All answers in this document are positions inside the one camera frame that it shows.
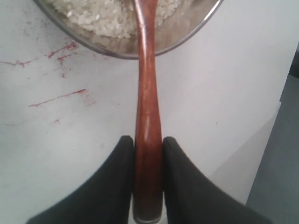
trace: white rice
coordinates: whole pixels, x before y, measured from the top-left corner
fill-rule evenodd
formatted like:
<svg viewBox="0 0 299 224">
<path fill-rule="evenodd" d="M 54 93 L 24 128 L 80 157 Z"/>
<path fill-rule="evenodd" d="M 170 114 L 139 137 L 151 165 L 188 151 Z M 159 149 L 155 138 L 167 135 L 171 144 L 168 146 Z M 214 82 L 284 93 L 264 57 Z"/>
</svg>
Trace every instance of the white rice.
<svg viewBox="0 0 299 224">
<path fill-rule="evenodd" d="M 129 38 L 137 25 L 132 0 L 46 0 L 72 23 L 97 35 Z M 158 0 L 156 27 L 184 0 Z"/>
</svg>

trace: spoon handle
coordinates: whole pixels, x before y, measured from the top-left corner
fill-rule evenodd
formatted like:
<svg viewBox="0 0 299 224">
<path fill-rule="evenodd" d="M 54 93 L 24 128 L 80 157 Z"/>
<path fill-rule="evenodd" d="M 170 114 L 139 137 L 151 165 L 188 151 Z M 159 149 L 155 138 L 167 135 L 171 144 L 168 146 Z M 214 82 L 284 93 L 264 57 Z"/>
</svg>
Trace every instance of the spoon handle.
<svg viewBox="0 0 299 224">
<path fill-rule="evenodd" d="M 157 0 L 134 0 L 139 38 L 139 87 L 135 134 L 133 213 L 138 223 L 159 221 L 162 212 L 162 136 L 155 71 Z"/>
</svg>

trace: white countertop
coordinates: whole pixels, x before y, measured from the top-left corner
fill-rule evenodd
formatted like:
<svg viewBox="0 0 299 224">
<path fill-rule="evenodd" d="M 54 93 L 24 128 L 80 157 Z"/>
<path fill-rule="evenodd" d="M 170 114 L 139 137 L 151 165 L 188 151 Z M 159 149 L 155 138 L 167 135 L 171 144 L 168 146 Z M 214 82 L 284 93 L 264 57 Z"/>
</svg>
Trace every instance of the white countertop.
<svg viewBox="0 0 299 224">
<path fill-rule="evenodd" d="M 299 39 L 299 1 L 225 0 L 157 58 L 163 136 L 211 175 L 274 113 Z M 135 132 L 137 61 L 97 55 L 32 1 L 0 1 L 0 223 L 75 190 Z"/>
</svg>

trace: metal bowl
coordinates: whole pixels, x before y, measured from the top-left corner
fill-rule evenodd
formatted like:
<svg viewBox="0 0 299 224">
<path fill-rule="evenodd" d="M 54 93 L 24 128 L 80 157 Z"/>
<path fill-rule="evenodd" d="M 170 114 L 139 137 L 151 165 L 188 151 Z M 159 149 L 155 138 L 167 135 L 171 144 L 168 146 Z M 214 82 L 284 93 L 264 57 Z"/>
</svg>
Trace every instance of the metal bowl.
<svg viewBox="0 0 299 224">
<path fill-rule="evenodd" d="M 123 59 L 138 59 L 137 37 L 112 38 L 96 35 L 57 12 L 45 0 L 34 0 L 58 27 L 74 40 L 98 53 Z M 223 0 L 186 0 L 156 28 L 156 56 L 175 49 L 191 38 L 211 18 Z"/>
</svg>

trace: wooden handle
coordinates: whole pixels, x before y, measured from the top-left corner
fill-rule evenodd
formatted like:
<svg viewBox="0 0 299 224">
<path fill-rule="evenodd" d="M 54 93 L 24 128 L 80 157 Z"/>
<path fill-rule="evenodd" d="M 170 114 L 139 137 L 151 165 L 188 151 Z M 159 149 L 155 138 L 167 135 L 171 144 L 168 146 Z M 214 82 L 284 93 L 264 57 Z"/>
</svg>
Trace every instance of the wooden handle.
<svg viewBox="0 0 299 224">
<path fill-rule="evenodd" d="M 162 136 L 155 71 L 154 20 L 157 3 L 154 1 L 135 0 L 139 38 L 139 88 L 133 213 L 138 223 L 159 221 L 163 204 Z"/>
</svg>

